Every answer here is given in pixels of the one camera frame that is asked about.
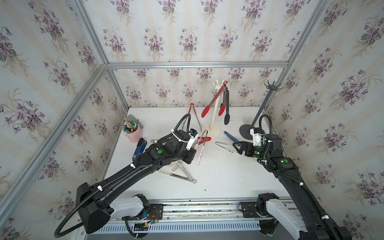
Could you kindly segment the steel tongs white ring large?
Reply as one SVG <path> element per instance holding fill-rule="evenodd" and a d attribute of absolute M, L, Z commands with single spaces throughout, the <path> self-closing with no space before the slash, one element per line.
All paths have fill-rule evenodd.
<path fill-rule="evenodd" d="M 184 175 L 178 175 L 178 174 L 175 174 L 175 171 L 177 169 L 180 169 L 182 170 L 182 172 L 184 173 Z M 180 180 L 184 180 L 184 181 L 187 181 L 187 182 L 191 182 L 193 184 L 196 184 L 197 183 L 197 180 L 194 179 L 190 174 L 189 172 L 184 168 L 184 166 L 182 165 L 182 161 L 177 161 L 177 162 L 173 162 L 171 163 L 171 171 L 164 171 L 164 170 L 159 170 L 160 173 L 162 174 L 165 174 L 165 175 L 168 175 L 168 176 L 171 176 L 171 177 L 174 177 L 174 178 L 177 178 L 177 179 L 180 179 Z"/>

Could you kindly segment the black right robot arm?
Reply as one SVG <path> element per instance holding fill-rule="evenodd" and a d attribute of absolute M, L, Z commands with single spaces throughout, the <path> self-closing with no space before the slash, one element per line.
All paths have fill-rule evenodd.
<path fill-rule="evenodd" d="M 300 213 L 298 218 L 286 209 L 282 200 L 273 194 L 260 194 L 257 200 L 257 214 L 273 216 L 296 240 L 350 240 L 352 234 L 345 226 L 339 226 L 320 205 L 315 195 L 305 184 L 295 162 L 285 157 L 282 139 L 273 134 L 272 119 L 264 114 L 260 117 L 269 122 L 269 132 L 261 126 L 252 128 L 252 142 L 233 143 L 239 155 L 254 158 L 272 173 L 284 186 Z"/>

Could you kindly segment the red silicone tip tongs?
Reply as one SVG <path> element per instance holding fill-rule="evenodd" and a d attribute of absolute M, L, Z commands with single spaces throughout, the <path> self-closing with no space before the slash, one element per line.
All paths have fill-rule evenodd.
<path fill-rule="evenodd" d="M 215 88 L 216 87 L 220 87 L 220 88 L 218 89 L 218 92 L 216 93 L 214 98 L 211 100 L 211 102 L 204 108 L 202 115 L 201 115 L 202 118 L 204 118 L 207 115 L 211 106 L 216 102 L 216 100 L 220 97 L 220 94 L 222 93 L 222 91 L 227 87 L 227 84 L 228 84 L 228 81 L 223 81 L 221 85 L 219 83 L 214 85 Z"/>

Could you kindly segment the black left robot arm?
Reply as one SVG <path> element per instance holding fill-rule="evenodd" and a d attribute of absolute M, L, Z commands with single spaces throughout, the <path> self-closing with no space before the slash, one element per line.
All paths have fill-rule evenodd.
<path fill-rule="evenodd" d="M 111 219 L 112 202 L 125 190 L 142 178 L 160 170 L 172 162 L 190 164 L 196 154 L 193 148 L 198 132 L 187 127 L 180 129 L 183 121 L 190 124 L 191 115 L 184 115 L 171 133 L 147 147 L 138 159 L 111 177 L 90 185 L 83 183 L 77 188 L 76 205 L 64 217 L 54 232 L 55 238 L 84 227 L 91 234 L 101 229 Z"/>

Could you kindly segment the pink cat paw tongs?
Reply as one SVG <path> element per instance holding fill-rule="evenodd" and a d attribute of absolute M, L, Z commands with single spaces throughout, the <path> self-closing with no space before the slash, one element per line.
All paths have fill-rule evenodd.
<path fill-rule="evenodd" d="M 203 137 L 208 137 L 208 130 L 204 130 Z M 201 163 L 201 159 L 202 159 L 202 155 L 203 155 L 203 151 L 204 151 L 204 146 L 205 146 L 205 143 L 203 143 L 203 145 L 202 145 L 202 149 L 200 151 L 200 155 L 199 155 L 199 158 L 197 161 L 197 166 L 199 166 Z"/>

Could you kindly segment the black silicone tip tongs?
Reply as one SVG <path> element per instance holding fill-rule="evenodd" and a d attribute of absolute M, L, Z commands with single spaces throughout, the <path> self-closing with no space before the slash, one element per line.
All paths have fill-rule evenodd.
<path fill-rule="evenodd" d="M 225 118 L 224 118 L 224 124 L 225 125 L 228 125 L 229 122 L 230 122 L 230 93 L 229 93 L 229 90 L 228 88 L 226 88 L 226 91 L 225 91 L 225 111 L 226 111 L 226 115 L 225 115 Z"/>

